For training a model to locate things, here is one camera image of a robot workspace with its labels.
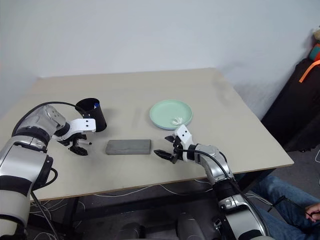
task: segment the black cylindrical container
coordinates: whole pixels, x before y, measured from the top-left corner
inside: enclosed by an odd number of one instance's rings
[[[106,129],[107,123],[102,113],[100,101],[96,98],[85,98],[79,101],[76,106],[82,108],[85,113],[76,109],[79,113],[89,115],[90,118],[95,119],[96,132],[101,132]]]

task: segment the person's hand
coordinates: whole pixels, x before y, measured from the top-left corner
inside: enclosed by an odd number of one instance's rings
[[[305,208],[305,212],[312,215],[311,217],[308,214],[305,214],[305,218],[310,219],[312,222],[315,223],[317,220],[320,220],[320,203],[307,206]]]

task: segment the light wooden table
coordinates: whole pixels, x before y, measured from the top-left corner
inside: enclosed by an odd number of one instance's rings
[[[150,108],[166,99],[189,104],[193,119],[187,126],[194,143],[217,146],[234,173],[289,166],[293,161],[214,68],[61,76],[39,79],[0,120],[0,147],[16,122],[32,107],[47,101],[76,104],[97,98],[107,121],[102,132],[88,134],[88,156],[78,156],[52,140],[48,154],[58,179],[35,193],[41,200],[104,193],[115,190],[205,177],[193,163],[177,164],[150,155],[107,155],[114,139],[151,139],[151,148],[173,151],[162,130],[151,122]],[[55,105],[68,120],[79,118],[74,108]]]

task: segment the light green plate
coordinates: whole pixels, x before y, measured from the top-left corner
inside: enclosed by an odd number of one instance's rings
[[[182,118],[182,124],[191,122],[193,113],[191,107],[179,100],[164,100],[156,103],[150,109],[150,119],[159,128],[164,130],[175,130],[179,125],[172,122],[176,118]]]

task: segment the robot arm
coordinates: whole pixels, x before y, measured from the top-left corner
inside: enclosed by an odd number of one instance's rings
[[[253,239],[268,236],[268,228],[259,212],[241,193],[231,172],[227,159],[212,145],[194,145],[192,135],[181,125],[172,136],[165,137],[173,143],[174,155],[163,150],[155,150],[159,157],[176,163],[177,160],[201,165],[217,197],[220,216],[215,228],[228,240]]]
[[[30,193],[47,185],[53,159],[47,155],[51,138],[78,155],[87,151],[78,146],[82,132],[96,131],[91,118],[66,119],[51,105],[29,114],[0,151],[0,239],[25,238],[30,211]]]

